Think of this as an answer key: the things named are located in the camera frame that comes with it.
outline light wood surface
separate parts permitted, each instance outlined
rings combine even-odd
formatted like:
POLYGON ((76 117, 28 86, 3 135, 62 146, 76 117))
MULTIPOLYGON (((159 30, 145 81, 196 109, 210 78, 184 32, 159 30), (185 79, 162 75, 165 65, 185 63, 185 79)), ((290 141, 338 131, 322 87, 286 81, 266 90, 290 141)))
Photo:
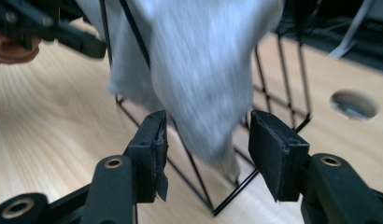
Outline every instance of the light wood surface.
MULTIPOLYGON (((301 97, 294 43, 284 40, 295 99, 301 97)), ((313 119, 301 131, 311 154, 327 152, 346 159, 374 189, 383 191, 383 73, 304 48, 313 119), (346 119, 329 99, 338 90, 361 91, 376 100, 378 115, 366 121, 346 119)), ((283 93, 275 39, 260 45, 269 91, 283 93)), ((25 192, 46 193, 51 202, 91 181, 94 166, 121 154, 136 127, 106 91, 107 60, 96 61, 62 47, 41 46, 38 57, 22 65, 0 65, 0 203, 25 192)), ((142 120, 147 112, 126 104, 142 120)), ((278 109, 278 116, 285 116, 278 109)), ((177 135, 169 130, 169 156, 195 180, 177 135)), ((247 148, 248 136, 234 141, 247 148)), ((233 187, 198 162, 215 205, 233 187)), ((242 177, 251 168, 244 162, 242 177)), ((261 176, 217 217, 169 165, 167 202, 140 204, 139 223, 303 223, 299 203, 275 203, 261 176)))

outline fabric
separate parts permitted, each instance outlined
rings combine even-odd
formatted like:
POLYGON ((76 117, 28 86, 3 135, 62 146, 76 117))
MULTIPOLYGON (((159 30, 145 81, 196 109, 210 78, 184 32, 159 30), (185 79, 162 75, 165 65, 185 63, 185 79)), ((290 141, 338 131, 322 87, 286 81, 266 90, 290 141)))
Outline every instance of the fabric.
MULTIPOLYGON (((99 0, 77 0, 104 36, 99 0)), ((127 0, 150 70, 119 0, 106 0, 113 64, 108 89, 165 109, 191 154, 238 176, 232 131, 252 103, 250 55, 280 19, 283 0, 127 0)))

